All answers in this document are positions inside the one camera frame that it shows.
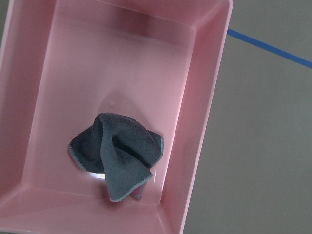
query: cloth fold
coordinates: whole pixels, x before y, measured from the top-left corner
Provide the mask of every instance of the cloth fold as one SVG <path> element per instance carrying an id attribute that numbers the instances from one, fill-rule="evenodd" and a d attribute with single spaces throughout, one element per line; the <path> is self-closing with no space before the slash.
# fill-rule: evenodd
<path id="1" fill-rule="evenodd" d="M 132 118 L 102 113 L 68 150 L 81 169 L 105 173 L 109 198 L 119 202 L 153 176 L 150 168 L 161 159 L 163 143 Z"/>

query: blue tape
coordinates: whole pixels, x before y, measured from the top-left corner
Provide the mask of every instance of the blue tape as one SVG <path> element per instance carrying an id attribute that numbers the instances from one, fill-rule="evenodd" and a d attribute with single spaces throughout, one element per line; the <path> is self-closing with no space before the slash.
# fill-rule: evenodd
<path id="1" fill-rule="evenodd" d="M 251 38 L 249 36 L 241 34 L 241 33 L 237 32 L 237 31 L 232 30 L 232 29 L 228 29 L 228 35 L 230 35 L 230 36 L 232 36 L 234 38 L 240 39 L 242 41 L 245 41 L 245 42 L 247 42 L 249 44 L 252 44 L 254 46 L 257 46 L 257 47 L 259 47 L 261 49 L 270 51 L 270 52 L 272 52 L 272 53 L 274 53 L 276 55 L 282 56 L 282 57 L 284 57 L 286 59 L 289 59 L 291 61 L 299 63 L 299 64 L 301 64 L 303 66 L 312 68 L 312 62 L 310 62 L 308 60 L 305 60 L 305 59 L 300 58 L 298 56 L 292 55 L 292 54 L 290 54 L 290 53 L 288 53 L 286 51 L 280 50 L 280 49 L 278 49 L 278 48 L 276 48 L 274 46 L 271 46 L 271 45 L 263 43 L 263 42 L 261 42 L 259 40 L 253 39 L 253 38 Z"/>

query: gray floor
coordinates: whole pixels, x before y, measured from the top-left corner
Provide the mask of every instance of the gray floor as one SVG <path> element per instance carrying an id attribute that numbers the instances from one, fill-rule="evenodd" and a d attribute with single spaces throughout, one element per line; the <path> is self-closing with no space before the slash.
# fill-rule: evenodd
<path id="1" fill-rule="evenodd" d="M 230 28 L 311 61 L 311 12 L 235 0 Z M 312 69 L 227 36 L 184 233 L 312 233 Z"/>

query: box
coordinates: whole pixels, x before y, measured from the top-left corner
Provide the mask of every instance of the box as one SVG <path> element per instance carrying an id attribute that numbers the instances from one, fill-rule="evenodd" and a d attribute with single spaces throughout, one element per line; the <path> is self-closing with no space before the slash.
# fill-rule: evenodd
<path id="1" fill-rule="evenodd" d="M 183 232 L 231 0 L 12 0 L 0 52 L 0 230 Z M 112 112 L 164 137 L 143 198 L 67 145 Z"/>

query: microfiber cloth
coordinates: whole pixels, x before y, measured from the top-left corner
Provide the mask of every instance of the microfiber cloth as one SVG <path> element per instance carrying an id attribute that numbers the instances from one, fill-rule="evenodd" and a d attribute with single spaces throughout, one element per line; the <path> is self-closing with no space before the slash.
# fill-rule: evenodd
<path id="1" fill-rule="evenodd" d="M 153 176 L 150 168 L 161 159 L 163 142 L 132 118 L 102 113 L 68 149 L 81 169 L 105 173 L 109 198 L 119 202 Z"/>

